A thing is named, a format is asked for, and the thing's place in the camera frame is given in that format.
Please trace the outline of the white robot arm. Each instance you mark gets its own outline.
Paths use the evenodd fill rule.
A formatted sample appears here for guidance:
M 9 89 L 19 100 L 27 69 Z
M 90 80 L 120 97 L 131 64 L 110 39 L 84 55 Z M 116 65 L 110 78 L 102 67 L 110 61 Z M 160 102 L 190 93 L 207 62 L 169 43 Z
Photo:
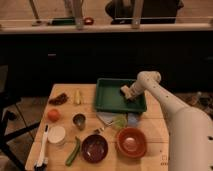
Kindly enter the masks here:
M 160 81 L 158 71 L 142 71 L 120 91 L 133 101 L 147 90 L 164 109 L 169 119 L 168 171 L 213 171 L 213 121 L 163 88 Z

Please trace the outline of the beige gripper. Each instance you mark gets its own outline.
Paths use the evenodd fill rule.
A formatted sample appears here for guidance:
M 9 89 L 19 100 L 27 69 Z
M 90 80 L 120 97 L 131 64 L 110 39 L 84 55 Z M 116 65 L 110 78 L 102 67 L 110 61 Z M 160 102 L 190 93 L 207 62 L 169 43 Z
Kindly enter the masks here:
M 124 97 L 127 100 L 133 101 L 136 98 L 136 92 L 132 87 L 128 87 L 127 85 L 124 85 L 120 88 L 120 91 L 124 94 Z

